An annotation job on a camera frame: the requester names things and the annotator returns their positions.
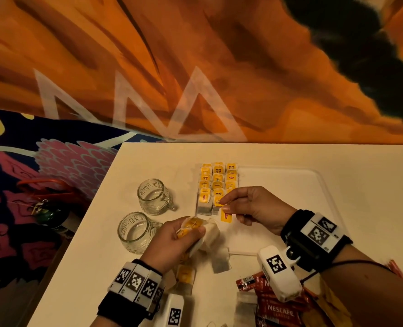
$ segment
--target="white sensor device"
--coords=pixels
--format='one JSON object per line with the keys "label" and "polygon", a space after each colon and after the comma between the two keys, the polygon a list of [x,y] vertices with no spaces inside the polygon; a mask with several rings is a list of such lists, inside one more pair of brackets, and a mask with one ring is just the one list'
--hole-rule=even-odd
{"label": "white sensor device", "polygon": [[185,300],[181,295],[164,294],[161,308],[154,317],[154,327],[179,327],[184,303]]}
{"label": "white sensor device", "polygon": [[260,249],[257,254],[257,260],[262,266],[262,271],[280,302],[293,300],[300,296],[303,289],[300,280],[292,270],[292,266],[297,263],[300,257],[296,260],[290,260],[286,256],[289,248],[287,247],[280,252],[274,245],[270,245]]}

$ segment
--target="empty glass mug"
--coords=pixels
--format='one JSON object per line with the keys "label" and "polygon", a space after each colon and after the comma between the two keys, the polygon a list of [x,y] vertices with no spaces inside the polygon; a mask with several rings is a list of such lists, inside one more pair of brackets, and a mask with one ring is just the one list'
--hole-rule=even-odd
{"label": "empty glass mug", "polygon": [[151,220],[142,212],[132,212],[118,224],[118,237],[127,250],[140,255],[161,226],[162,223]]}
{"label": "empty glass mug", "polygon": [[167,209],[175,211],[173,197],[159,179],[149,179],[138,187],[138,199],[145,213],[157,216]]}

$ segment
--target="wire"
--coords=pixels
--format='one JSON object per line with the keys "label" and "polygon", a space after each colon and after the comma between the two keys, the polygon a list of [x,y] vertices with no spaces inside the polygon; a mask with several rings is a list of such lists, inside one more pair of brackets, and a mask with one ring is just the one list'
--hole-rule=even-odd
{"label": "wire", "polygon": [[[354,260],[345,260],[343,262],[337,262],[337,263],[333,263],[332,265],[330,265],[328,268],[323,269],[322,271],[320,271],[319,273],[323,273],[324,271],[327,271],[328,269],[331,269],[332,267],[336,267],[336,266],[341,266],[341,265],[347,265],[347,264],[371,264],[371,265],[375,265],[378,267],[381,267],[383,269],[386,269],[388,271],[390,271],[391,273],[394,273],[391,269],[389,269],[388,267],[386,267],[383,264],[377,263],[377,262],[373,262],[371,260],[363,260],[363,259],[354,259]],[[309,274],[307,277],[303,278],[300,280],[300,283],[303,285],[303,283],[305,283],[307,280],[309,280],[311,277],[313,277],[315,274],[318,274],[318,271],[315,271],[311,274]]]}

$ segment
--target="hand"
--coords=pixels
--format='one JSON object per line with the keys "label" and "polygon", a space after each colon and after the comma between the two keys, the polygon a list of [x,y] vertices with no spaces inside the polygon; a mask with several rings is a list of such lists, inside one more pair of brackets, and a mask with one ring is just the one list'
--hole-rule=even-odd
{"label": "hand", "polygon": [[182,254],[206,233],[206,229],[201,226],[178,239],[176,232],[186,218],[164,223],[141,256],[141,260],[162,274],[179,263]]}
{"label": "hand", "polygon": [[297,211],[261,186],[236,188],[220,203],[226,204],[223,211],[236,214],[241,224],[251,226],[253,222],[259,222],[276,235],[280,235],[286,222]]}

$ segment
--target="left hand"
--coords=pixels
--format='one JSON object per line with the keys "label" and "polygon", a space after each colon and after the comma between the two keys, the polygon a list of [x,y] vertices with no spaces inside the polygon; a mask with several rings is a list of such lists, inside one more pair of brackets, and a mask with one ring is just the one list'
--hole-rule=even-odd
{"label": "left hand", "polygon": [[178,239],[176,232],[186,218],[182,217],[164,223],[141,256],[141,260],[162,274],[179,263],[182,254],[206,232],[206,229],[201,226]]}

